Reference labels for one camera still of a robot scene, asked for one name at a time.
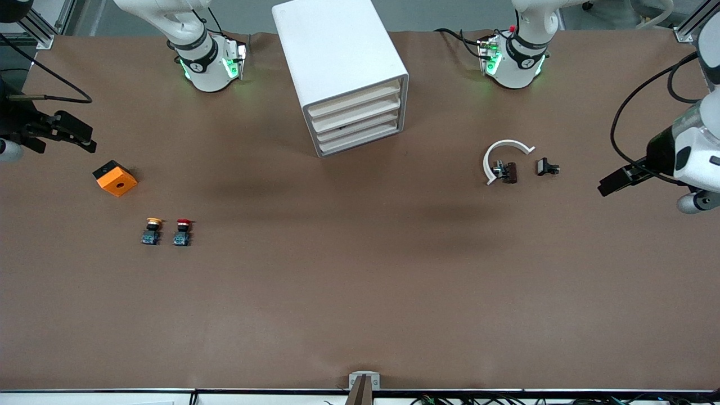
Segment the floor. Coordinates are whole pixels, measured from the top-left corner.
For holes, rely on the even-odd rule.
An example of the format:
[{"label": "floor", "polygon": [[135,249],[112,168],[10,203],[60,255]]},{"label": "floor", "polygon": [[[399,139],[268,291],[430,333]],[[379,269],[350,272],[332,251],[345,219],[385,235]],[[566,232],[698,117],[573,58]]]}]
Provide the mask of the floor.
[{"label": "floor", "polygon": [[[222,28],[237,33],[276,32],[271,8],[286,0],[215,0],[212,8]],[[431,31],[502,28],[515,21],[509,0],[373,0],[389,31]],[[580,5],[563,9],[568,30],[629,30],[639,21],[629,0],[597,0],[589,11]],[[209,17],[207,12],[201,15]],[[66,30],[83,36],[160,35],[147,22],[122,11],[113,0],[76,0],[76,18]],[[32,47],[24,48],[34,51]],[[0,69],[29,68],[30,63],[8,47],[0,47]],[[6,71],[3,79],[22,87],[26,73]]]}]

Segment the orange box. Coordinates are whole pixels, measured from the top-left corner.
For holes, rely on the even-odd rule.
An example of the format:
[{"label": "orange box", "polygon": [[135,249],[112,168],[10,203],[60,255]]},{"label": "orange box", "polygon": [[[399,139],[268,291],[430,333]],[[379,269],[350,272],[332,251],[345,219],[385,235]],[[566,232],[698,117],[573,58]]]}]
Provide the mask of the orange box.
[{"label": "orange box", "polygon": [[92,173],[100,187],[119,197],[138,185],[138,181],[116,161],[111,160]]}]

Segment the black cable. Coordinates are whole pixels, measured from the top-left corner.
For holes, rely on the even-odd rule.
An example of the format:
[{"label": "black cable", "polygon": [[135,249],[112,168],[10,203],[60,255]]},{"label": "black cable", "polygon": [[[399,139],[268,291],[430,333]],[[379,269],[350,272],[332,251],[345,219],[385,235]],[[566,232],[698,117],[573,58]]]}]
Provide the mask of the black cable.
[{"label": "black cable", "polygon": [[195,14],[195,17],[197,17],[197,19],[199,19],[201,23],[204,24],[207,22],[207,20],[202,18],[201,16],[199,16],[195,10],[191,10],[191,11],[192,11],[192,14]]},{"label": "black cable", "polygon": [[410,405],[415,405],[418,402],[420,402],[422,405],[427,403],[432,403],[435,405],[452,405],[452,402],[450,402],[450,400],[448,400],[447,398],[442,398],[439,396],[429,396],[426,393],[421,395],[420,398],[417,398],[413,402],[410,402]]},{"label": "black cable", "polygon": [[458,395],[458,399],[462,405],[479,405],[472,395]]},{"label": "black cable", "polygon": [[12,72],[12,71],[26,71],[29,72],[30,69],[28,68],[9,68],[9,69],[0,69],[0,73],[2,72]]},{"label": "black cable", "polygon": [[672,87],[672,78],[675,77],[675,73],[678,72],[678,69],[686,64],[687,62],[694,61],[698,58],[698,53],[693,52],[690,55],[687,55],[686,57],[680,59],[680,62],[678,62],[677,65],[672,67],[672,70],[670,71],[670,75],[667,77],[667,92],[670,93],[673,99],[676,99],[679,102],[685,102],[688,104],[695,104],[696,102],[700,101],[701,99],[686,99],[685,97],[679,96],[678,93],[675,93],[675,90]]},{"label": "black cable", "polygon": [[470,49],[470,46],[467,44],[468,41],[465,40],[465,36],[463,36],[463,34],[462,34],[462,30],[460,30],[460,38],[462,39],[462,45],[465,45],[465,49],[467,49],[467,51],[470,52],[470,54],[473,55],[475,58],[482,59],[484,61],[490,60],[490,56],[480,55],[478,53],[473,52],[472,49]]},{"label": "black cable", "polygon": [[477,45],[477,43],[472,42],[471,40],[466,40],[464,37],[457,35],[455,31],[448,30],[447,28],[438,28],[437,30],[434,30],[434,32],[445,32],[446,34],[452,35],[456,40],[463,41],[470,45]]},{"label": "black cable", "polygon": [[210,15],[212,16],[212,19],[215,21],[215,25],[217,25],[217,30],[222,32],[222,27],[220,26],[220,23],[217,22],[217,18],[215,18],[215,13],[212,12],[212,9],[207,7],[207,11],[210,12]]},{"label": "black cable", "polygon": [[[675,65],[673,65],[673,66],[671,66],[671,67],[669,67],[669,68],[663,69],[661,72],[655,74],[655,75],[654,75],[653,77],[651,77],[650,79],[647,79],[643,84],[639,85],[635,90],[633,90],[633,92],[630,93],[630,95],[629,95],[627,98],[625,98],[625,100],[623,101],[623,103],[620,104],[620,107],[618,108],[618,112],[615,113],[615,117],[613,118],[613,124],[612,124],[612,126],[610,127],[610,143],[613,145],[613,149],[615,149],[615,152],[616,152],[621,158],[625,159],[625,161],[627,161],[628,163],[630,163],[630,164],[631,164],[633,167],[635,167],[636,169],[641,170],[641,171],[643,171],[643,172],[645,172],[645,173],[648,173],[648,174],[652,175],[653,177],[657,177],[658,179],[661,179],[663,182],[668,182],[668,183],[670,183],[670,184],[677,184],[677,185],[680,185],[680,186],[683,186],[683,185],[685,185],[685,184],[682,183],[682,182],[679,182],[679,181],[677,181],[677,180],[675,180],[675,179],[671,179],[671,178],[669,178],[669,177],[666,177],[666,176],[664,176],[664,175],[662,175],[662,174],[660,174],[660,173],[657,173],[657,172],[655,172],[655,171],[652,171],[652,170],[650,170],[650,169],[648,169],[648,168],[646,168],[646,167],[643,167],[643,166],[641,166],[638,162],[636,162],[636,161],[633,160],[633,159],[630,159],[630,157],[628,157],[626,154],[624,154],[624,153],[620,150],[620,148],[618,147],[617,142],[615,142],[615,129],[616,129],[617,126],[618,126],[618,120],[620,119],[620,114],[622,114],[623,110],[625,110],[625,106],[627,106],[627,104],[630,103],[630,100],[632,100],[633,97],[635,97],[638,93],[640,93],[640,91],[641,91],[642,89],[644,89],[645,87],[647,87],[647,86],[648,86],[649,84],[651,84],[653,81],[657,80],[659,77],[662,77],[662,76],[665,75],[666,73],[670,72],[670,71],[673,70],[676,66],[678,66],[678,67],[679,67],[679,66],[682,66],[682,65],[686,64],[687,62],[690,62],[690,59],[687,59],[687,57],[683,58],[683,59],[680,60],[680,62],[678,62],[677,64],[675,64]],[[642,396],[638,396],[638,397],[636,397],[635,399],[630,400],[630,402],[636,401],[638,398],[641,398],[641,397],[642,397]]]},{"label": "black cable", "polygon": [[483,405],[490,405],[492,403],[496,403],[497,405],[505,405],[502,402],[500,402],[497,398],[489,399],[487,402],[485,402]]},{"label": "black cable", "polygon": [[197,389],[193,390],[190,393],[190,401],[188,401],[188,405],[197,405],[198,396],[199,393],[197,392]]},{"label": "black cable", "polygon": [[[691,401],[690,399],[687,399],[687,398],[683,398],[683,397],[681,397],[681,396],[673,396],[673,395],[668,395],[668,394],[660,394],[660,395],[656,395],[656,397],[659,398],[659,399],[665,399],[665,400],[667,400],[667,402],[671,403],[672,405],[681,405],[681,404],[693,405],[693,401]],[[704,400],[707,404],[712,404],[712,405],[715,404],[713,401],[710,401],[710,400],[707,399],[707,398],[700,398],[700,399],[701,399],[701,400]]]},{"label": "black cable", "polygon": [[493,32],[494,32],[496,35],[499,35],[499,36],[505,38],[505,39],[508,40],[508,41],[509,41],[510,39],[512,39],[512,38],[510,38],[510,37],[508,37],[508,36],[505,36],[505,34],[503,34],[503,32],[500,31],[500,30],[498,30],[498,29],[493,30]]},{"label": "black cable", "polygon": [[67,84],[70,88],[72,88],[73,90],[75,90],[76,92],[78,92],[81,96],[85,97],[85,100],[83,100],[83,99],[71,99],[71,98],[68,98],[68,97],[48,96],[48,95],[44,94],[44,95],[43,95],[43,98],[44,98],[44,99],[46,99],[46,100],[55,100],[55,101],[64,101],[64,102],[77,102],[77,103],[81,103],[81,104],[89,104],[89,103],[92,102],[92,98],[90,98],[90,96],[89,96],[86,92],[83,92],[79,87],[77,87],[76,85],[72,84],[71,82],[65,80],[65,79],[64,79],[62,76],[60,76],[59,74],[55,73],[54,71],[51,71],[49,68],[45,67],[45,65],[43,65],[42,63],[36,61],[35,58],[33,58],[32,56],[30,56],[30,55],[26,54],[25,52],[23,52],[22,49],[18,48],[17,46],[15,46],[14,43],[10,42],[7,38],[5,38],[5,35],[0,34],[0,40],[2,40],[2,41],[3,41],[4,43],[6,43],[7,45],[10,45],[10,48],[15,49],[15,52],[18,52],[20,55],[24,56],[25,59],[33,62],[33,63],[36,64],[36,65],[38,65],[42,70],[44,70],[44,71],[48,72],[49,74],[53,75],[53,77],[55,77],[57,80],[62,81],[64,84]]},{"label": "black cable", "polygon": [[520,33],[520,13],[518,13],[518,10],[515,10],[515,35]]},{"label": "black cable", "polygon": [[635,398],[625,401],[624,404],[630,405],[633,402],[639,400],[640,398],[644,398],[647,396],[650,397],[653,401],[656,401],[656,400],[667,401],[671,405],[678,405],[680,403],[679,401],[684,401],[687,404],[692,404],[691,401],[689,401],[685,398],[681,398],[679,396],[668,395],[666,393],[641,393],[640,395],[636,396]]},{"label": "black cable", "polygon": [[572,405],[609,405],[609,400],[578,398],[572,402]]},{"label": "black cable", "polygon": [[526,405],[524,402],[515,398],[514,396],[510,396],[504,393],[495,393],[495,395],[497,395],[501,399],[505,399],[509,405]]}]

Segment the white curved plastic part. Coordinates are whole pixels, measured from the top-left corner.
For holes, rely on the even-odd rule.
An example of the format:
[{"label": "white curved plastic part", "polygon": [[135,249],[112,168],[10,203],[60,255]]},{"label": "white curved plastic part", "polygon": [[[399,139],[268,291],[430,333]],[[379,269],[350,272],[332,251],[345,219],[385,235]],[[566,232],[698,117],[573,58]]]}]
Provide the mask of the white curved plastic part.
[{"label": "white curved plastic part", "polygon": [[498,177],[495,176],[495,173],[492,172],[489,162],[490,152],[492,152],[492,150],[497,148],[498,146],[512,146],[514,148],[520,149],[525,155],[530,154],[530,152],[535,150],[535,146],[529,148],[525,145],[525,143],[515,141],[513,139],[503,139],[502,141],[498,141],[490,145],[490,147],[487,149],[487,152],[485,152],[485,157],[482,158],[482,169],[485,170],[485,176],[487,176],[487,185],[491,185],[492,182],[498,179]]},{"label": "white curved plastic part", "polygon": [[647,30],[649,28],[653,28],[655,25],[658,25],[659,23],[665,21],[665,19],[672,14],[672,11],[675,9],[675,3],[672,0],[660,0],[660,3],[665,10],[654,19],[651,19],[648,22],[641,22],[640,24],[636,25],[636,30]]}]

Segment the brown paper mat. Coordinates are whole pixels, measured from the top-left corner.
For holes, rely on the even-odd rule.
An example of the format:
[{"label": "brown paper mat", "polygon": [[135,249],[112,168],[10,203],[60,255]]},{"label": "brown paper mat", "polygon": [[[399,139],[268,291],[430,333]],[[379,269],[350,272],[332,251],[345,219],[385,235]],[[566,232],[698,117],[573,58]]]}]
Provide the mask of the brown paper mat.
[{"label": "brown paper mat", "polygon": [[[88,154],[49,143],[0,166],[0,388],[715,388],[720,210],[648,181],[602,198],[624,162],[623,98],[692,51],[665,31],[560,32],[528,89],[483,78],[438,33],[393,33],[402,134],[315,157],[277,36],[247,81],[186,82],[162,37],[58,37],[41,61],[85,89],[65,109]],[[696,64],[677,88],[701,96]],[[71,95],[33,68],[26,92]],[[618,128],[632,156],[685,109],[660,81]],[[494,141],[536,146],[485,185]],[[533,174],[547,156],[556,177]],[[91,173],[115,159],[124,197]],[[145,218],[168,223],[143,246]],[[194,242],[171,245],[177,218]]]}]

